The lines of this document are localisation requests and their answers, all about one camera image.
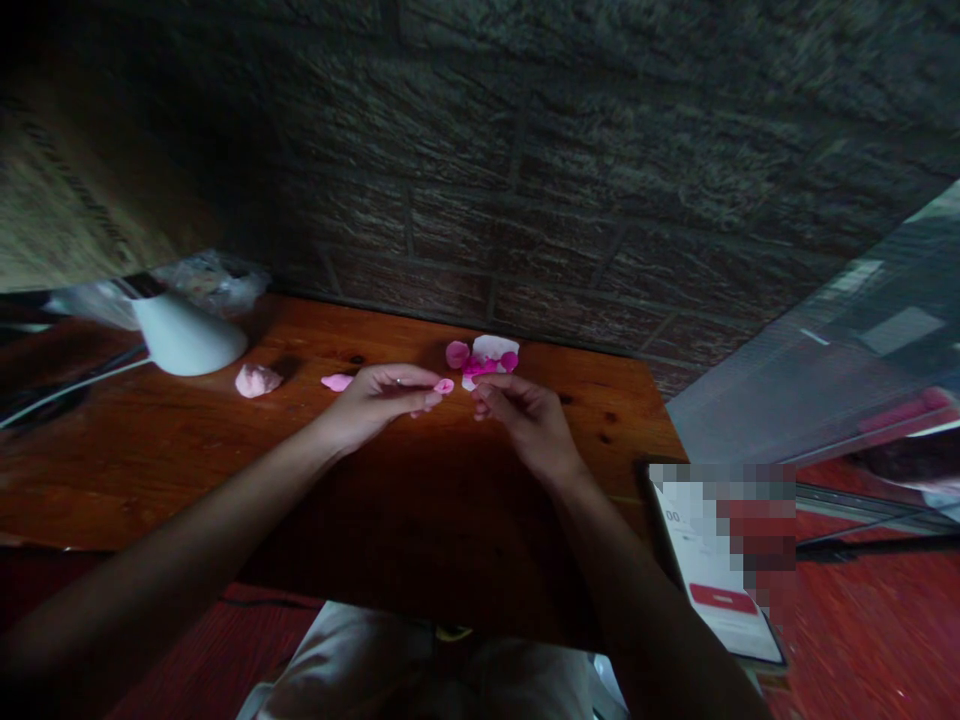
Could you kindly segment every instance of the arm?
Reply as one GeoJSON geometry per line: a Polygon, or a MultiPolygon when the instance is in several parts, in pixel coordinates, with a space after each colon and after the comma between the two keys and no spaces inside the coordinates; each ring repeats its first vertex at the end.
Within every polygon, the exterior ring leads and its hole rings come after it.
{"type": "Polygon", "coordinates": [[[667,579],[580,458],[557,395],[484,375],[478,420],[494,417],[549,494],[637,717],[770,718],[726,648],[667,579]]]}
{"type": "Polygon", "coordinates": [[[310,425],[16,625],[0,647],[4,689],[31,717],[108,711],[340,457],[439,403],[426,389],[439,380],[412,365],[362,370],[310,425]]]}

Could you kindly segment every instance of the wooden tabletop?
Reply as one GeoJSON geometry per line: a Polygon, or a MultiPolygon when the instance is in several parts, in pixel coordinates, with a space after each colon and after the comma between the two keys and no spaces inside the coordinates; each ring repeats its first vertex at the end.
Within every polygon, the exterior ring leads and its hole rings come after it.
{"type": "MultiPolygon", "coordinates": [[[[586,588],[549,501],[503,428],[473,420],[444,348],[479,333],[279,296],[246,320],[252,347],[203,377],[147,365],[22,437],[0,433],[0,536],[119,550],[320,412],[320,378],[412,362],[457,381],[432,413],[401,418],[341,462],[257,551],[240,580],[584,648],[599,646],[586,588]],[[243,362],[287,379],[248,400],[243,362]]],[[[81,320],[0,349],[0,394],[76,377],[140,342],[81,320]]],[[[646,366],[521,342],[517,373],[554,388],[587,464],[649,540],[634,463],[686,456],[646,366]]]]}

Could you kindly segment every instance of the lamp base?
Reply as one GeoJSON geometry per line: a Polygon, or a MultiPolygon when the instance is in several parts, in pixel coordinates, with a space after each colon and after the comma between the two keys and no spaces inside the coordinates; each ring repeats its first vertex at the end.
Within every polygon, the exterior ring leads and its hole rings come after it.
{"type": "Polygon", "coordinates": [[[171,291],[130,300],[151,359],[171,375],[206,375],[243,355],[247,336],[171,291]]]}

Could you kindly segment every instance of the white pants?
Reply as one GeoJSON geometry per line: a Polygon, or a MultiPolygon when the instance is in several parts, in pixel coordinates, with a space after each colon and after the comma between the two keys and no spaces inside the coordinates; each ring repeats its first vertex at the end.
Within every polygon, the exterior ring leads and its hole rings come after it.
{"type": "Polygon", "coordinates": [[[433,644],[429,623],[327,602],[258,718],[593,717],[579,650],[492,640],[440,677],[433,644]]]}

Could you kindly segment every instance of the gray wall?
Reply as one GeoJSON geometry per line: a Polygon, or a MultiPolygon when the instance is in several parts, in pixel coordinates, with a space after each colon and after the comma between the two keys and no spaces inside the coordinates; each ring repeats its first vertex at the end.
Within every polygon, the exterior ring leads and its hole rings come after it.
{"type": "Polygon", "coordinates": [[[666,397],[960,177],[952,2],[109,0],[109,75],[277,288],[666,397]]]}

